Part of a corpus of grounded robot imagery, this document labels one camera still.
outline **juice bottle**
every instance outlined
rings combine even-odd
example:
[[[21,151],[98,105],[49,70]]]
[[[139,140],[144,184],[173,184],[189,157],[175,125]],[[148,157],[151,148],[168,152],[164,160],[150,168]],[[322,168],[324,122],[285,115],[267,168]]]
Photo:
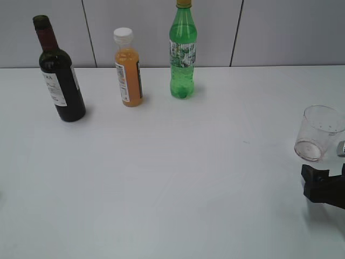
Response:
[[[197,31],[190,8],[191,0],[177,0],[177,13],[170,29],[170,91],[180,99],[194,91],[194,62]]]
[[[122,102],[129,107],[142,103],[139,54],[131,47],[133,32],[130,28],[118,28],[114,31],[114,40],[119,46],[115,54]]]

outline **plastic cup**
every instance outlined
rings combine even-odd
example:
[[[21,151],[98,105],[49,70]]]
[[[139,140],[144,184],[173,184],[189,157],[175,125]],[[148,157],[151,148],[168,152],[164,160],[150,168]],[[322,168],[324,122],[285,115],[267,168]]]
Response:
[[[306,108],[295,143],[295,152],[308,161],[318,161],[345,131],[345,117],[333,108],[314,105]]]

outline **wine bottle label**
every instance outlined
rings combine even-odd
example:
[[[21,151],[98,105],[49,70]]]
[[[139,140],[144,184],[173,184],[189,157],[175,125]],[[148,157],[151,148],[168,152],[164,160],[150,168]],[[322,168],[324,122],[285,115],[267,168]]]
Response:
[[[79,88],[77,76],[75,75],[75,71],[74,71],[73,65],[71,65],[71,71],[72,71],[73,79],[74,79],[74,82],[75,82],[75,86],[76,86],[77,90],[79,90],[80,88]]]
[[[42,71],[45,83],[48,86],[50,95],[57,106],[67,106],[63,91],[61,90],[58,77],[54,73],[45,73]]]
[[[180,44],[170,40],[170,64],[177,67],[190,67],[195,63],[196,44]]]
[[[118,79],[120,83],[120,91],[121,91],[122,100],[126,102],[130,102],[125,67],[118,63],[115,63],[115,65],[118,71]]]

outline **wine bottle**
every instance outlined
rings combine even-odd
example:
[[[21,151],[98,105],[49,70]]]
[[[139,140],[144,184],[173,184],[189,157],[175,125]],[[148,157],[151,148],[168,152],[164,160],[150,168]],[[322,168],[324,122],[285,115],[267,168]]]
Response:
[[[63,121],[79,120],[86,111],[71,58],[59,48],[47,16],[35,16],[33,24],[43,49],[39,66],[55,107]]]

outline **green plastic bottle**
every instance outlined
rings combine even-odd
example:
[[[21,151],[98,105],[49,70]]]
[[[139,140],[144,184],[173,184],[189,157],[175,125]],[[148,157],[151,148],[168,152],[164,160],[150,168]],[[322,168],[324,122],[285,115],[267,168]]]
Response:
[[[191,0],[177,0],[177,13],[170,29],[170,91],[180,99],[194,91],[194,63],[197,31],[190,8]]]

